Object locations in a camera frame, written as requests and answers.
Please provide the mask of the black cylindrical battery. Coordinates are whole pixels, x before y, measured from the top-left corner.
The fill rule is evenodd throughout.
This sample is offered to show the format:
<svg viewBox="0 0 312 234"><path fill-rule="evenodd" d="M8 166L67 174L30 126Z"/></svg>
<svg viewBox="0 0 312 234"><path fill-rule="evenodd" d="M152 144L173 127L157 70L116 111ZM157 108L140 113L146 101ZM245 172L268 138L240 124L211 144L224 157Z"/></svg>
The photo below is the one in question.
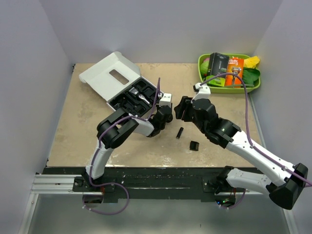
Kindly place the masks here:
<svg viewBox="0 0 312 234"><path fill-rule="evenodd" d="M180 137L181 137L181 135L182 135L182 133L183 133L183 130L184 130L184 128L183 128L183 127L180 127L180 129L179 129L179 131L178 131L178 133L177 133L177 135L176 135L176 139L180 139Z"/></svg>

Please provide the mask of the black comb attachment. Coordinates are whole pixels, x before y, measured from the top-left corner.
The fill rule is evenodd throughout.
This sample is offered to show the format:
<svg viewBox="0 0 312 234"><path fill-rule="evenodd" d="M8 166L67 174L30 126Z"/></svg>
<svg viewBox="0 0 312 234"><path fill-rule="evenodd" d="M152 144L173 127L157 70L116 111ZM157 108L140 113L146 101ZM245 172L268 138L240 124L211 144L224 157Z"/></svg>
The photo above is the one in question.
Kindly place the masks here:
<svg viewBox="0 0 312 234"><path fill-rule="evenodd" d="M197 141L191 141L191 142L190 142L190 147L189 147L189 149L190 149L191 151L198 151L198 150L199 150L199 142L197 142Z"/></svg>

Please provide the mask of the silver black hair clipper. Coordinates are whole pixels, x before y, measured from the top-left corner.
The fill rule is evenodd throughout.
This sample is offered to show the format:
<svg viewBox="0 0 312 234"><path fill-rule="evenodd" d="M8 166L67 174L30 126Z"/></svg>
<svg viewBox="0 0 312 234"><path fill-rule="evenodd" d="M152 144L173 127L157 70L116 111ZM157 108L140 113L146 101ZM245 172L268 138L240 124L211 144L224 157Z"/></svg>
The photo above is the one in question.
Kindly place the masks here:
<svg viewBox="0 0 312 234"><path fill-rule="evenodd" d="M142 101L144 101L145 103L147 103L148 105L150 105L149 100L142 93L140 93L135 87L132 87L129 90L129 92L138 97L139 99L141 99Z"/></svg>

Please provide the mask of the white clipper kit box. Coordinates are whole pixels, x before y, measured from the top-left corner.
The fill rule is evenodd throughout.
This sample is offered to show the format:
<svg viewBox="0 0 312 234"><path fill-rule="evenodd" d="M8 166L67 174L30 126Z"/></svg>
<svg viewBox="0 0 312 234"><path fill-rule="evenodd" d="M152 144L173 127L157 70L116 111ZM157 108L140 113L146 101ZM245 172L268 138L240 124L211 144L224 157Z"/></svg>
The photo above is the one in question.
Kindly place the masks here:
<svg viewBox="0 0 312 234"><path fill-rule="evenodd" d="M160 85L154 85L141 75L140 68L124 57L113 52L79 75L99 94L113 110L123 108L126 112L139 117L147 117L159 106L163 95ZM131 94L135 87L150 102L150 105Z"/></svg>

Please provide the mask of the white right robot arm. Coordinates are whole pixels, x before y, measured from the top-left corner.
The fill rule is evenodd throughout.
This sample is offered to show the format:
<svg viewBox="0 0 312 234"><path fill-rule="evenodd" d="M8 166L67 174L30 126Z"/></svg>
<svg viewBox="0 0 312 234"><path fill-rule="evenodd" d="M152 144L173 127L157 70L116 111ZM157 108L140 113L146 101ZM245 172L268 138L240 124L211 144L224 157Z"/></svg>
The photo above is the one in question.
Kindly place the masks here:
<svg viewBox="0 0 312 234"><path fill-rule="evenodd" d="M192 122L213 144L227 149L255 166L260 173L250 173L226 166L208 183L220 191L242 188L268 195L279 207L291 210L302 193L308 168L287 162L255 141L233 122L220 118L209 99L183 96L174 108L176 119Z"/></svg>

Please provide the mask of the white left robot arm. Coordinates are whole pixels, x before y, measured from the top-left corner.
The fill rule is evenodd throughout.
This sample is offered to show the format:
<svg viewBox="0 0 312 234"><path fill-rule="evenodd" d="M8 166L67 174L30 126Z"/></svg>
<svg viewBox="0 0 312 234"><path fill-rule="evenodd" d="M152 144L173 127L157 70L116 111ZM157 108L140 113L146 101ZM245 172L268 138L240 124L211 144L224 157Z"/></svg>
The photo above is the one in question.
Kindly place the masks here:
<svg viewBox="0 0 312 234"><path fill-rule="evenodd" d="M114 151L133 133L145 137L155 137L173 120L172 107L163 105L156 108L150 118L134 116L120 108L100 122L97 126L97 146L91 162L82 174L84 186L96 191L101 186L105 166Z"/></svg>

